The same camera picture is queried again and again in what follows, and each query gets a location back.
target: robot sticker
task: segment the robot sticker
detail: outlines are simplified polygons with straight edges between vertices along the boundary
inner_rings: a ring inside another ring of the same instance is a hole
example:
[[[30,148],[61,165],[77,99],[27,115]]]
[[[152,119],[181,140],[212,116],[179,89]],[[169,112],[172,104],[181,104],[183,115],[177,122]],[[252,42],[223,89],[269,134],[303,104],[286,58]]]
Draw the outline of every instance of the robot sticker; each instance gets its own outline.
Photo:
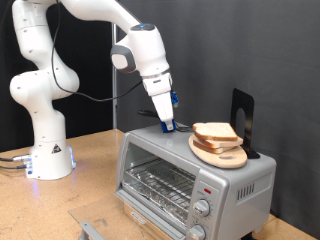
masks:
[[[61,148],[56,144],[52,150],[52,154],[61,152]]]

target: control knob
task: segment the control knob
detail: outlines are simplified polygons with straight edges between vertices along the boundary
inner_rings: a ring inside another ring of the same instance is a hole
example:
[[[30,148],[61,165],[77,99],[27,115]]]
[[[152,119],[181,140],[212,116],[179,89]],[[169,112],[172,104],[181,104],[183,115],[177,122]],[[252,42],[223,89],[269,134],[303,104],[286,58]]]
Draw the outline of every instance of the control knob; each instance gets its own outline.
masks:
[[[199,200],[198,202],[195,202],[192,208],[202,217],[208,216],[210,212],[209,203],[206,200]]]
[[[189,229],[189,236],[194,240],[204,240],[206,233],[200,225],[194,225],[191,229]]]

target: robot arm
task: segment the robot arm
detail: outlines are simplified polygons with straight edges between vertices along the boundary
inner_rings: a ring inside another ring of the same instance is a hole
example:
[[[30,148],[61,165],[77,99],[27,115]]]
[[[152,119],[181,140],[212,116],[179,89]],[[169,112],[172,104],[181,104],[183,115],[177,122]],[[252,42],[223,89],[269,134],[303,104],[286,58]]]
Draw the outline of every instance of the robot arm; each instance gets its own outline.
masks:
[[[144,88],[152,98],[160,120],[165,123],[167,130],[173,130],[172,79],[158,29],[152,24],[141,24],[115,0],[60,1],[79,19],[113,22],[127,33],[124,39],[113,46],[112,62],[123,73],[140,72]]]
[[[52,106],[52,100],[70,95],[58,88],[51,67],[53,43],[46,11],[52,4],[53,1],[16,0],[12,6],[21,54],[34,62],[39,70],[15,76],[10,83],[10,92],[32,118],[34,146],[30,149],[27,177],[45,180],[65,177],[74,167],[70,148],[66,144],[64,116]],[[54,70],[59,84],[77,91],[77,74],[66,66],[57,52],[54,56]]]

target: black stand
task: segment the black stand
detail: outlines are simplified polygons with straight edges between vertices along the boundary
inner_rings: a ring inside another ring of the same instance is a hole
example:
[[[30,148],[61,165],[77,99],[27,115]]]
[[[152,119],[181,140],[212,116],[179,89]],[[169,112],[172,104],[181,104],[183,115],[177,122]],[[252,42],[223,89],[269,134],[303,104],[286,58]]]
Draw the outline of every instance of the black stand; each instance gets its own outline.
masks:
[[[252,232],[245,235],[241,240],[257,240],[254,237],[252,237]]]
[[[254,100],[253,97],[240,91],[239,89],[233,89],[232,95],[232,107],[231,107],[231,120],[230,124],[236,131],[237,113],[242,108],[246,116],[246,127],[244,130],[244,138],[242,148],[245,150],[248,159],[260,158],[260,155],[250,148],[251,144],[251,133],[253,123],[253,109]]]

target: black cable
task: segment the black cable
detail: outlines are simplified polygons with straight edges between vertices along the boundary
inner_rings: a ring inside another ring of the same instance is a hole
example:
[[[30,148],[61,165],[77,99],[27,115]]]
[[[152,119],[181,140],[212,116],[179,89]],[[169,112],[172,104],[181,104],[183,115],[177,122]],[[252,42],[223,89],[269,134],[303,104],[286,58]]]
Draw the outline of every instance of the black cable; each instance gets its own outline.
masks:
[[[177,123],[176,123],[176,130],[178,131],[178,132],[193,132],[193,129],[191,128],[191,127],[181,127],[181,126],[179,126]]]
[[[12,158],[0,158],[0,161],[2,162],[13,162]]]
[[[24,168],[27,168],[26,165],[20,165],[20,166],[17,166],[17,167],[3,167],[3,166],[0,166],[0,168],[3,168],[3,169],[24,169]]]
[[[53,47],[52,47],[52,54],[51,54],[51,67],[52,67],[52,73],[53,73],[53,77],[54,77],[54,80],[57,84],[57,86],[62,90],[62,91],[65,91],[67,93],[72,93],[72,94],[77,94],[77,95],[80,95],[80,96],[83,96],[83,97],[86,97],[86,98],[89,98],[90,100],[93,100],[93,101],[96,101],[96,102],[107,102],[107,101],[111,101],[111,100],[114,100],[114,99],[117,99],[117,98],[120,98],[120,97],[123,97],[125,95],[127,95],[128,93],[130,93],[133,89],[135,89],[136,87],[138,87],[141,83],[137,83],[136,85],[134,85],[132,88],[129,89],[129,91],[127,91],[126,93],[123,93],[121,94],[120,96],[117,96],[117,97],[113,97],[113,98],[107,98],[107,99],[95,99],[95,98],[92,98],[84,93],[79,93],[79,92],[73,92],[73,91],[69,91],[69,90],[66,90],[64,88],[62,88],[58,81],[57,81],[57,77],[56,77],[56,74],[54,72],[54,65],[53,65],[53,59],[54,59],[54,47],[56,45],[56,39],[57,39],[57,35],[58,35],[58,32],[59,32],[59,29],[60,29],[60,24],[61,24],[61,9],[60,9],[60,4],[59,4],[59,1],[57,1],[57,5],[58,5],[58,11],[59,11],[59,23],[58,23],[58,27],[56,29],[56,33],[54,35],[54,39],[53,39]]]
[[[2,18],[1,18],[1,27],[0,27],[0,31],[1,31],[1,34],[0,34],[0,43],[1,43],[2,35],[3,35],[3,25],[4,25],[4,20],[5,20],[6,16],[7,16],[7,13],[8,13],[8,10],[9,10],[10,6],[12,6],[12,4],[13,4],[13,2],[14,2],[14,1],[15,1],[15,0],[10,0],[10,1],[7,3],[7,6],[6,6],[6,8],[5,8],[5,10],[4,10],[4,13],[3,13],[3,16],[2,16]]]
[[[151,111],[151,110],[139,110],[137,113],[138,113],[139,115],[141,115],[141,116],[153,117],[153,118],[158,118],[158,119],[159,119],[158,113],[155,112],[155,111]]]

